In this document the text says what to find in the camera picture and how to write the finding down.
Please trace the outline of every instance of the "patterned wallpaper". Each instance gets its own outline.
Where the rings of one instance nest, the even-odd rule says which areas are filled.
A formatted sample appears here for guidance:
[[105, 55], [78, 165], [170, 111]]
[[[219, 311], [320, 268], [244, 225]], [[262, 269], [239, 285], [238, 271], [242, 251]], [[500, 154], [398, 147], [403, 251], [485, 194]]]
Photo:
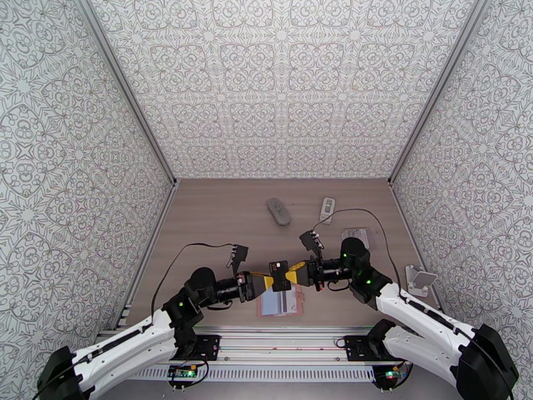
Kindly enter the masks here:
[[0, 0], [0, 399], [109, 327], [169, 187], [72, 0]]
[[533, 399], [533, 0], [493, 0], [394, 184], [453, 316], [502, 334]]
[[473, 0], [92, 0], [177, 177], [386, 177]]

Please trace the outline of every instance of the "white enclosure wall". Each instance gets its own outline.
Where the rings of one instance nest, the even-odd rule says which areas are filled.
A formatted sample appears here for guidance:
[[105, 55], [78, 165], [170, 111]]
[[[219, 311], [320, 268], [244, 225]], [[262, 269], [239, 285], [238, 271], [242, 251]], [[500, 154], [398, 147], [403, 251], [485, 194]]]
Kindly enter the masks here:
[[493, 0], [394, 190], [449, 313], [499, 330], [533, 399], [533, 0]]
[[386, 177], [473, 0], [91, 0], [176, 177]]
[[0, 0], [0, 399], [111, 327], [170, 188], [72, 0]]

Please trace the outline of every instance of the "wooden table surface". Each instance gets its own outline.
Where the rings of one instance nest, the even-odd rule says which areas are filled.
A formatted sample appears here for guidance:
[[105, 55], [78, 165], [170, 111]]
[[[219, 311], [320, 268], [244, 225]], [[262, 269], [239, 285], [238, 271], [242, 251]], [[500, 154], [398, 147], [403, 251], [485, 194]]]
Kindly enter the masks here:
[[[265, 205], [270, 197], [278, 197], [285, 204], [292, 217], [289, 226], [281, 227], [274, 222]], [[418, 264], [418, 259], [385, 180], [189, 179], [180, 183], [137, 291], [128, 324], [137, 323], [150, 313], [153, 292], [184, 244], [245, 245], [249, 247], [249, 254], [246, 262], [241, 263], [240, 270], [263, 273], [268, 273], [268, 262], [271, 261], [287, 260], [290, 266], [308, 259], [310, 253], [302, 246], [298, 236], [318, 221], [324, 197], [336, 200], [336, 210], [365, 208], [380, 219], [405, 287], [405, 265]], [[340, 235], [345, 229], [363, 227], [370, 229], [372, 266], [395, 280], [382, 232], [367, 213], [339, 213], [330, 225], [318, 226], [317, 231], [325, 246], [324, 258], [338, 257]], [[197, 267], [211, 267], [217, 279], [231, 277], [231, 270], [225, 267], [229, 253], [229, 247], [185, 249], [159, 291], [156, 308], [176, 294]], [[201, 325], [365, 326], [374, 325], [383, 318], [369, 306], [360, 304], [350, 291], [316, 292], [314, 287], [302, 287], [302, 292], [302, 315], [258, 317], [256, 301], [243, 304], [236, 301], [227, 311], [204, 309], [205, 318]]]

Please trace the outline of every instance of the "black mounting plate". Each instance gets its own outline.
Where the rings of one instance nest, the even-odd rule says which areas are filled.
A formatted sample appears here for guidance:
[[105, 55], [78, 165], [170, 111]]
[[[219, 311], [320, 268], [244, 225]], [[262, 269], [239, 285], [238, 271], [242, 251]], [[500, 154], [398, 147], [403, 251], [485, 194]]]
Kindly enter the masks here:
[[216, 361], [221, 344], [220, 335], [197, 335], [193, 353], [188, 357], [175, 355], [171, 361]]
[[343, 339], [346, 357], [350, 362], [403, 361], [403, 359], [395, 358], [388, 354], [380, 357], [376, 355], [370, 348], [368, 337], [366, 335], [346, 335]]

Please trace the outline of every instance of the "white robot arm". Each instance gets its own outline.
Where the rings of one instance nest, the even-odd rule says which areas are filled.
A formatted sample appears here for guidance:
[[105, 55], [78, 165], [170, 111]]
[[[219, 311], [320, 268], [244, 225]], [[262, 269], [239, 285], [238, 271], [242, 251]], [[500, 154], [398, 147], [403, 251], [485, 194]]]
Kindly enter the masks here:
[[203, 318], [201, 307], [237, 298], [253, 300], [270, 287], [288, 290], [291, 282], [314, 285], [320, 291], [325, 283], [340, 280], [348, 280], [361, 303], [401, 323], [383, 319], [372, 328], [368, 338], [377, 357], [393, 356], [419, 365], [455, 386], [465, 400], [505, 400], [511, 395], [518, 372], [495, 330], [487, 325], [475, 329], [401, 290], [370, 266], [370, 253], [359, 239], [345, 239], [340, 257], [329, 260], [322, 260], [314, 233], [300, 239], [317, 254], [316, 259], [291, 268], [284, 261], [270, 263], [270, 275], [237, 273], [237, 264], [234, 277], [221, 281], [211, 269], [199, 268], [153, 317], [74, 354], [68, 347], [54, 352], [37, 384], [38, 396], [93, 400], [141, 369], [175, 355], [187, 359], [196, 341], [193, 326]]

